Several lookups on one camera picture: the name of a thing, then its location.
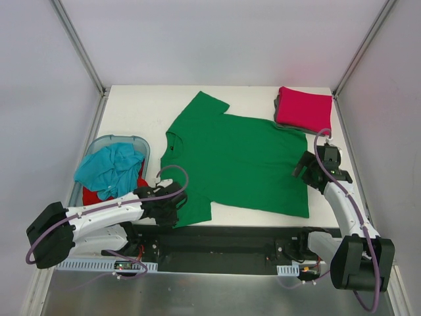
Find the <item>green t shirt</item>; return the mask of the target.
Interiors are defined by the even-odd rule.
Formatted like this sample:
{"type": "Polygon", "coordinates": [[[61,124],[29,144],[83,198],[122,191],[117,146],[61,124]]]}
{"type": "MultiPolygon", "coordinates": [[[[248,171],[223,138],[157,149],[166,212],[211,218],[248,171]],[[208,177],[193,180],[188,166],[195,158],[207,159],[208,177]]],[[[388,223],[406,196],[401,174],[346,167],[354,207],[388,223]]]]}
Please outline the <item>green t shirt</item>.
{"type": "Polygon", "coordinates": [[[161,176],[189,181],[176,226],[211,220],[212,203],[307,219],[307,187],[292,175],[307,150],[304,133],[229,107],[199,92],[166,131],[161,176]]]}

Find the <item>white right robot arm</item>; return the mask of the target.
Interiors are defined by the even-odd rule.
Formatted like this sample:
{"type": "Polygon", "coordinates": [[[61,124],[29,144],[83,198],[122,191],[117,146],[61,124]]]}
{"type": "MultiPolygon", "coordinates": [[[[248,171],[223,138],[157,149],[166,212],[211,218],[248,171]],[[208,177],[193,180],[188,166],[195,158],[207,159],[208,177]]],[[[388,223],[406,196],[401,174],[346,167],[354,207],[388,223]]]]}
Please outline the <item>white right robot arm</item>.
{"type": "Polygon", "coordinates": [[[308,230],[296,243],[297,255],[318,255],[330,266],[333,286],[341,290],[385,292],[389,283],[395,246],[382,238],[358,209],[351,175],[340,169],[341,154],[334,145],[319,145],[316,153],[305,151],[292,175],[318,190],[332,208],[341,239],[323,230],[308,230]]]}

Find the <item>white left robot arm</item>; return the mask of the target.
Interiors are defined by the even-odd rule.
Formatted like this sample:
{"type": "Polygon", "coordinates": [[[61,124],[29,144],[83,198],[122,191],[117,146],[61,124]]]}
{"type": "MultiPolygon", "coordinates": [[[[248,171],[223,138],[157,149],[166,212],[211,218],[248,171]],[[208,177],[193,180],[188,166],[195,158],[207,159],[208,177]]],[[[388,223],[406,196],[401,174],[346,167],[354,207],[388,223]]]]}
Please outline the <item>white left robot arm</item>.
{"type": "Polygon", "coordinates": [[[26,230],[26,263],[47,269],[75,255],[138,255],[142,246],[134,223],[153,219],[158,226],[173,228],[186,203],[185,190],[171,181],[88,206],[51,203],[26,230]]]}

